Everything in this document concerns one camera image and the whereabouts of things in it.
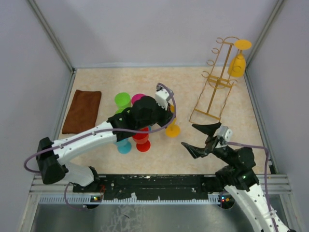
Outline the yellow wine glass front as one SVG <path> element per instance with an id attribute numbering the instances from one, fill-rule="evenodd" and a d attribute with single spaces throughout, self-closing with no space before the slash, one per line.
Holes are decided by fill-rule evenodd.
<path id="1" fill-rule="evenodd" d="M 175 117 L 173 119 L 173 121 L 171 122 L 171 124 L 168 125 L 168 127 L 166 128 L 166 136 L 169 138 L 175 138 L 177 137 L 180 132 L 181 129 L 180 127 L 176 124 L 177 121 L 177 117 Z"/>

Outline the yellow wine glass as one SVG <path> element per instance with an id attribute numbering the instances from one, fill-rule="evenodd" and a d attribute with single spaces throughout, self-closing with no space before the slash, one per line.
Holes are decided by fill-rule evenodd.
<path id="1" fill-rule="evenodd" d="M 227 73 L 234 78 L 242 77 L 245 73 L 246 59 L 243 51 L 249 50 L 252 43 L 248 40 L 237 40 L 234 47 L 237 49 L 236 56 L 231 60 Z"/>
<path id="2" fill-rule="evenodd" d="M 173 119 L 173 121 L 171 122 L 171 124 L 168 125 L 168 127 L 166 128 L 166 136 L 169 138 L 175 138 L 177 137 L 180 132 L 181 129 L 180 127 L 176 124 L 177 121 L 177 117 L 175 117 Z"/>

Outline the pink wine glass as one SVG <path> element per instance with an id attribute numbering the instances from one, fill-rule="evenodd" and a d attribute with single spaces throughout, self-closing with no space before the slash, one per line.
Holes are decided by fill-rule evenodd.
<path id="1" fill-rule="evenodd" d="M 145 96 L 145 94 L 142 94 L 142 93 L 138 93 L 138 94 L 135 94 L 132 98 L 131 98 L 131 103 L 132 103 L 132 105 L 136 102 L 136 101 L 138 101 L 138 100 L 140 100 L 142 97 L 144 97 Z"/>

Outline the red wine glass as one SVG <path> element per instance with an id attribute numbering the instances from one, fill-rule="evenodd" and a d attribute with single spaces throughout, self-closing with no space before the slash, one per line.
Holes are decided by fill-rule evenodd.
<path id="1" fill-rule="evenodd" d="M 149 141 L 148 133 L 137 133 L 132 138 L 136 143 L 136 149 L 138 151 L 147 152 L 150 149 L 151 143 Z"/>

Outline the green wine glass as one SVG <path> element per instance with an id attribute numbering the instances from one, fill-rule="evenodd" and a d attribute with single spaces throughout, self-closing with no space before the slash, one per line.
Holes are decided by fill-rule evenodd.
<path id="1" fill-rule="evenodd" d="M 120 92 L 114 97 L 114 102 L 118 109 L 131 107 L 131 96 L 127 92 Z"/>
<path id="2" fill-rule="evenodd" d="M 118 109 L 115 114 L 119 114 L 119 113 L 122 113 L 122 112 L 127 112 L 127 111 L 130 111 L 130 107 L 127 107 L 127 108 L 120 108 Z"/>

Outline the yellow wine glass back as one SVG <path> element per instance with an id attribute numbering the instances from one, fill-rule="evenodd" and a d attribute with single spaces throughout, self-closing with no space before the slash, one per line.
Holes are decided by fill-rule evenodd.
<path id="1" fill-rule="evenodd" d="M 237 40 L 234 47 L 237 49 L 236 56 L 231 60 L 227 73 L 234 78 L 242 77 L 245 73 L 246 59 L 243 51 L 249 50 L 252 43 L 248 40 Z"/>

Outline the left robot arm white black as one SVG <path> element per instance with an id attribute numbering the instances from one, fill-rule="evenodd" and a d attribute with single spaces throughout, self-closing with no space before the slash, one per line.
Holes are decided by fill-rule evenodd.
<path id="1" fill-rule="evenodd" d="M 79 166 L 71 160 L 98 146 L 114 144 L 132 137 L 148 126 L 158 124 L 166 128 L 174 118 L 169 103 L 171 99 L 143 96 L 132 107 L 94 128 L 62 140 L 51 141 L 48 137 L 41 139 L 36 161 L 42 182 L 50 185 L 65 180 L 91 192 L 98 190 L 100 179 L 95 168 Z"/>

